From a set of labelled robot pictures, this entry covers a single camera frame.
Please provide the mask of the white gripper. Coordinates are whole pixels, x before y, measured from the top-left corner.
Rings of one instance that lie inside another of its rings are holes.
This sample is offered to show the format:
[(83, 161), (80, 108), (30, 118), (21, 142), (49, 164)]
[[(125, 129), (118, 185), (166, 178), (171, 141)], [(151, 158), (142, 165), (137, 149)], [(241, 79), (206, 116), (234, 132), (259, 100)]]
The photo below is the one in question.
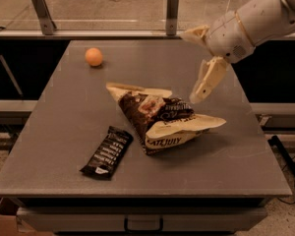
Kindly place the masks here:
[(210, 27), (201, 25), (187, 29), (180, 37), (206, 46), (214, 55), (209, 61), (204, 60), (201, 63), (198, 78), (189, 96), (193, 104), (205, 100), (212, 93), (226, 75), (229, 63), (237, 63), (255, 50), (238, 13), (234, 11), (227, 12)]

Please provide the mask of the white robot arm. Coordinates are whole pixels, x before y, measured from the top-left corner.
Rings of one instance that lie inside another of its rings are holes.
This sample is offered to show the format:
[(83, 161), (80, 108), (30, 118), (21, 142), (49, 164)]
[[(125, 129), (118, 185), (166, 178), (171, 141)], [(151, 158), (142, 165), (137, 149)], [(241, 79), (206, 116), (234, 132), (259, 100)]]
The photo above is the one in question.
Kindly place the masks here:
[(188, 29), (181, 38), (212, 55), (201, 64), (190, 101), (205, 100), (226, 74), (227, 67), (252, 55), (268, 40), (295, 32), (295, 0), (250, 0), (211, 25)]

